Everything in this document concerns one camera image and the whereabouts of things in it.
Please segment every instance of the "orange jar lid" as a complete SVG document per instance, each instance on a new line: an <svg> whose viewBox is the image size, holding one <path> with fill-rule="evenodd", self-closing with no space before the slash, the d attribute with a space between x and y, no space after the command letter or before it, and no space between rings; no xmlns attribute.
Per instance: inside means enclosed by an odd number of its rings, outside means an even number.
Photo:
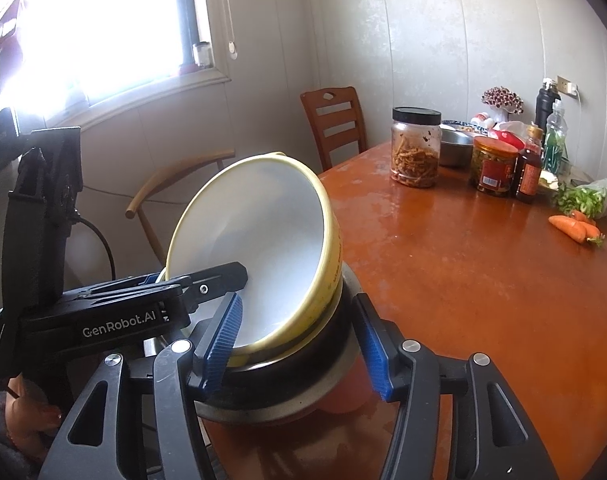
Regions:
<svg viewBox="0 0 607 480"><path fill-rule="evenodd" d="M519 155L519 150L514 146L492 137L478 136L474 138L472 143L475 148L482 150L482 152L492 153L493 155L505 156L507 158L516 158Z"/></svg>

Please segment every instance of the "chair backrest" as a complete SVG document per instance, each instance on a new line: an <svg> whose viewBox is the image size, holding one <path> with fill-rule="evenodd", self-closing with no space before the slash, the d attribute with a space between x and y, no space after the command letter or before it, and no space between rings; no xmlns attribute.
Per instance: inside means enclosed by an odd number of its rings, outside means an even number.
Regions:
<svg viewBox="0 0 607 480"><path fill-rule="evenodd" d="M313 92L304 92L301 94L301 100L312 128L314 140L317 143L321 167L324 171L330 170L332 167L330 152L340 146L357 141L359 153L367 150L363 112L359 104L357 90L354 87L322 88ZM350 108L323 113L323 108L343 104L350 104ZM326 130L348 123L355 123L355 126L326 136Z"/></svg>
<svg viewBox="0 0 607 480"><path fill-rule="evenodd" d="M165 266L166 264L167 253L162 247L159 238L157 238L157 235L152 229L152 224L142 209L143 203L155 193L167 189L172 186L172 184L180 181L194 171L197 171L199 168L216 162L217 170L223 170L224 160L227 158L234 158L234 150L210 153L209 155L191 156L189 158L183 158L165 168L160 168L152 174L128 205L128 208L126 209L126 218L131 219L134 218L135 215L139 217L148 243L152 248L152 252L154 252L154 255L162 266Z"/></svg>

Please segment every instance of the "chair leg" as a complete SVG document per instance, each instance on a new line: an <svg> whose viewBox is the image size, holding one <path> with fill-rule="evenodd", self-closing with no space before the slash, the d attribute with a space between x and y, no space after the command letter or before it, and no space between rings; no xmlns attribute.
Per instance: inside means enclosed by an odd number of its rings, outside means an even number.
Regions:
<svg viewBox="0 0 607 480"><path fill-rule="evenodd" d="M144 213L143 206L139 206L139 209L137 210L137 215L139 216L139 220L142 223L144 233L146 234L146 238L148 238L148 243L152 248L152 252L155 256L157 256L157 260L159 260L159 263L162 264L162 267L165 267L167 259L166 251L164 251L164 248L162 248L162 243L159 241L159 238L157 238L157 235L154 233L152 225L149 222L148 217Z"/></svg>

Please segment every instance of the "barcode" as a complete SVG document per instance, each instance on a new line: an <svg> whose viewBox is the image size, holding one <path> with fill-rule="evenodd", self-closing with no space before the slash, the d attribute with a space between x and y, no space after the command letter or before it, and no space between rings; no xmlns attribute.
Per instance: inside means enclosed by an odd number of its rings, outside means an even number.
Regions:
<svg viewBox="0 0 607 480"><path fill-rule="evenodd" d="M482 178L482 183L484 183L486 186L490 186L490 187L499 187L499 181L498 180L494 180L493 178L488 178L487 176L485 176L484 178Z"/></svg>

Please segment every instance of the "window sill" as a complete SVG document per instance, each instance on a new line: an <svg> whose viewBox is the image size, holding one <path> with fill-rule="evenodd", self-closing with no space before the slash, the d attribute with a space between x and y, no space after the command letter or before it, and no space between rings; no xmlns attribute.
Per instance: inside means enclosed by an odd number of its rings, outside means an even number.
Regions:
<svg viewBox="0 0 607 480"><path fill-rule="evenodd" d="M80 126L83 131L123 112L132 110L132 108L145 105L157 99L192 88L225 83L226 81L230 81L230 78L226 74L219 72L216 68L171 76L127 90L109 97L105 101L85 107L82 110L78 108L67 110L47 120L46 124L49 128Z"/></svg>

